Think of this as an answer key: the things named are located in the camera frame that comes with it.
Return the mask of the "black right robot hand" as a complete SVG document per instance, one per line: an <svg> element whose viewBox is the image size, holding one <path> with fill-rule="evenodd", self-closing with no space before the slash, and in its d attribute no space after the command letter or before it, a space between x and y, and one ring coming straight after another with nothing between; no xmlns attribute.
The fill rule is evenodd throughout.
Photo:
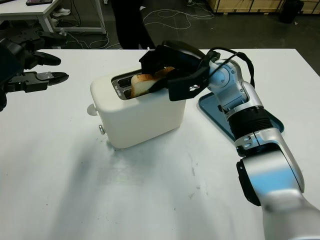
<svg viewBox="0 0 320 240"><path fill-rule="evenodd" d="M168 89L171 101L191 99L209 85L210 58L181 41L163 41L139 60L141 75L154 83L144 91Z"/></svg>

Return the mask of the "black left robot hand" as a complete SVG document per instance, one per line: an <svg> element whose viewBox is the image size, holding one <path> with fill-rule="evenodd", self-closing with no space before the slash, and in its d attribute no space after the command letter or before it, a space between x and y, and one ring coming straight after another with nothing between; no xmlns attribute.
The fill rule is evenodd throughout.
<svg viewBox="0 0 320 240"><path fill-rule="evenodd" d="M60 58L39 50L61 47L66 43L67 37L64 35L32 29L0 41L1 111L7 106L7 93L45 91L49 86L62 83L69 78L65 72L31 71L38 65L60 65Z"/></svg>

